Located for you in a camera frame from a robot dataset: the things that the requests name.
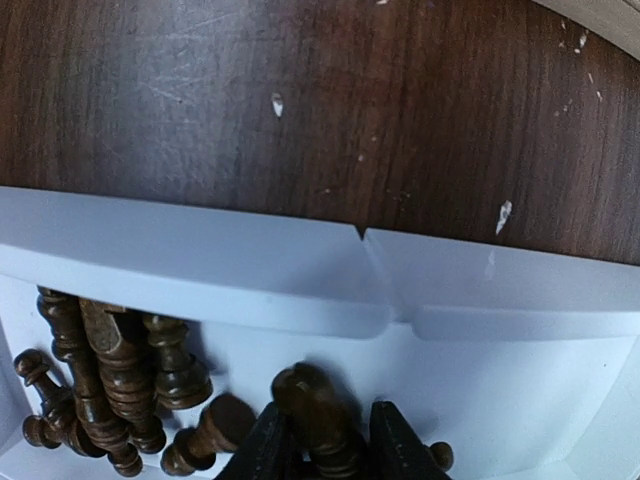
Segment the chess pawn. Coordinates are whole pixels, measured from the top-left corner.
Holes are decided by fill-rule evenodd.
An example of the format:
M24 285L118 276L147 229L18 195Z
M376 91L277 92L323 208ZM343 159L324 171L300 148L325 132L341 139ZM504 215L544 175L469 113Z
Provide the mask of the chess pawn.
M429 453L435 460L438 467L442 469L443 472L448 472L453 467L453 449L451 445L446 442L436 442L430 447L427 447Z
M169 410L182 410L205 402L213 393L207 368L187 351L189 329L182 320L145 314L149 345L156 350L156 392Z
M131 440L141 452L162 451L167 437L162 422L153 414L154 371L142 315L85 299L80 300L80 308L111 409L131 423Z
M76 414L91 441L108 452L113 468L124 477L142 471L136 448L127 443L127 424L111 410L95 355L82 324L77 297L39 287L38 310L51 326L53 354L69 366L74 380Z
M363 478L365 442L319 368L296 363L271 385L278 408L289 416L294 437L309 451L323 478Z
M42 399L42 415L28 416L22 434L34 447L58 448L64 443L78 455L98 458L107 452L96 447L78 422L73 396L68 388L59 387L49 378L49 365L38 350L29 349L14 360L16 373L26 386L34 386Z
M172 476L208 470L216 461L216 453L235 452L255 423L251 407L223 393L202 411L197 428L176 434L173 444L162 455L162 470Z

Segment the brown chess pawn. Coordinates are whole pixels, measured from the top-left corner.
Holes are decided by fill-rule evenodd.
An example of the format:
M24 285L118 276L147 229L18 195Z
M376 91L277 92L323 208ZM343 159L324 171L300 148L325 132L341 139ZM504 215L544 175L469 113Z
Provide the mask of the brown chess pawn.
M91 441L108 452L107 458L122 476L142 471L136 448L127 443L127 424L111 410L95 355L82 325L77 297L39 287L38 310L51 326L53 354L67 363L73 376L76 414Z
M162 470L174 476L208 470L216 461L216 453L235 452L255 423L256 416L249 405L223 393L202 411L197 428L176 434L162 455Z
M427 447L431 456L436 461L438 467L442 469L443 472L448 472L453 467L453 449L451 445L446 442L436 442L430 447Z
M160 452L167 437L153 414L155 375L142 314L85 299L80 307L111 409L131 423L131 440L141 452Z
M271 392L323 478L364 478L364 439L322 370L296 363L276 376Z
M14 360L14 369L33 385L42 399L42 415L28 416L22 424L22 434L34 447L58 448L64 443L78 455L98 458L107 452L96 447L78 422L71 390L59 387L49 378L49 365L38 350L29 349Z
M149 345L156 349L156 392L169 410L195 407L213 393L207 368L187 351L189 329L182 320L145 314Z

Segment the white plastic container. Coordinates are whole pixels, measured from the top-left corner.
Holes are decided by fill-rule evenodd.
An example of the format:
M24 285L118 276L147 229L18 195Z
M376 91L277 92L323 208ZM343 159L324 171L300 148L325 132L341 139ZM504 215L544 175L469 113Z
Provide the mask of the white plastic container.
M0 188L0 476L120 478L22 439L50 353L36 285L193 320L190 348L260 411L274 375L324 366L454 448L456 480L640 475L640 268L347 225ZM53 362L58 379L70 381ZM169 439L202 407L167 419ZM143 480L166 478L145 456ZM228 458L220 456L212 478Z

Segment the chess piece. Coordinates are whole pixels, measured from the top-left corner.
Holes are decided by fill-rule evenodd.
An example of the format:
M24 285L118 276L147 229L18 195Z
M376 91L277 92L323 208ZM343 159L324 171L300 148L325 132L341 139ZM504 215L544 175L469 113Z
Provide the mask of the chess piece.
M142 460L128 442L127 424L116 416L105 396L95 355L82 325L77 297L39 287L38 310L51 326L53 354L73 376L76 414L91 441L108 452L114 469L124 477L142 471Z
M22 434L34 447L58 448L64 443L78 455L99 458L107 452L96 447L79 423L71 390L59 387L49 378L49 365L38 350L29 349L14 360L14 369L33 385L42 399L42 417L28 416L22 424Z
M322 370L296 363L276 376L271 392L323 478L364 478L364 439Z
M216 453L235 452L255 423L256 416L249 405L223 393L202 411L197 428L176 434L162 455L162 470L174 476L208 470L216 461Z
M169 410L195 407L213 393L207 368L185 346L189 329L182 320L145 314L149 345L156 349L156 392Z
M443 472L448 472L453 467L453 449L446 442L436 442L427 447L436 464Z
M155 375L142 314L85 299L80 300L80 308L111 409L131 423L131 441L141 452L162 451L167 437L153 414Z

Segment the dark wood grain surface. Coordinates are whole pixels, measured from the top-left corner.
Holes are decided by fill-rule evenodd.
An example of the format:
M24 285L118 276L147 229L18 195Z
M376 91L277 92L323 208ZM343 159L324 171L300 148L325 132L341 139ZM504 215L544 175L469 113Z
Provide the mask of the dark wood grain surface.
M0 183L640 264L640 67L565 24L528 0L5 0Z

